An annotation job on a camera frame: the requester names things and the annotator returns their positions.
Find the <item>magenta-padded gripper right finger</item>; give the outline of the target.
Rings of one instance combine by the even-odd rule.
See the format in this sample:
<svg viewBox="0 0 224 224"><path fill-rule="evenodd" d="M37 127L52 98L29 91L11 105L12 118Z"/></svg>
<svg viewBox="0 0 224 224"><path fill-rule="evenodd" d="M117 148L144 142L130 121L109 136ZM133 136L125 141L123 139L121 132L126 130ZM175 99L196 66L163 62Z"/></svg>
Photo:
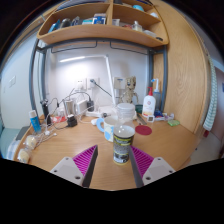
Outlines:
<svg viewBox="0 0 224 224"><path fill-rule="evenodd" d="M129 157L137 188L175 173L175 170L162 157L153 158L134 146L130 148Z"/></svg>

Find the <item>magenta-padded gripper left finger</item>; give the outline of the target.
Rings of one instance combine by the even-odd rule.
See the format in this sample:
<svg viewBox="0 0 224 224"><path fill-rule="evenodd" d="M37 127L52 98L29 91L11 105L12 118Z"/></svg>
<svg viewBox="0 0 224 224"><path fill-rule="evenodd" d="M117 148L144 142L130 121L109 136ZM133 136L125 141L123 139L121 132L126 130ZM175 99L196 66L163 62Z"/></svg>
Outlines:
<svg viewBox="0 0 224 224"><path fill-rule="evenodd" d="M74 157L64 157L51 173L76 185L88 188L98 156L98 146L94 145Z"/></svg>

